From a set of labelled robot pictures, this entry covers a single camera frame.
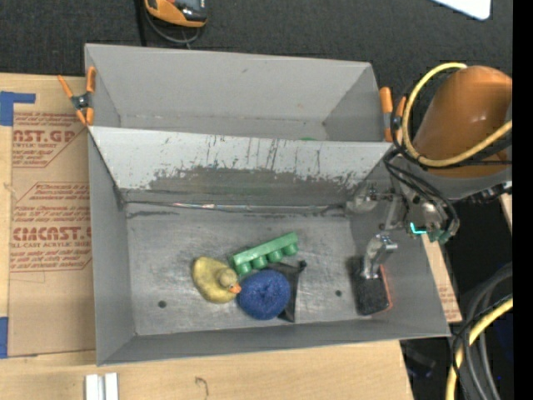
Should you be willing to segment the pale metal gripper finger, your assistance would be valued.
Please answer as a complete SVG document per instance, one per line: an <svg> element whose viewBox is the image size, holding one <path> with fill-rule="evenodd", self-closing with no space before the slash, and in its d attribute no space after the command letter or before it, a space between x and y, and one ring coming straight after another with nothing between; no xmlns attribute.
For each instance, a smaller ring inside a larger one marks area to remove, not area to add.
<svg viewBox="0 0 533 400"><path fill-rule="evenodd" d="M378 277L381 265L384 264L392 254L398 249L398 244L390 238L378 238L376 240L375 252L371 258L371 276Z"/></svg>
<svg viewBox="0 0 533 400"><path fill-rule="evenodd" d="M381 236L375 235L367 244L365 255L361 261L361 276L366 279L376 278L376 258L381 250Z"/></svg>

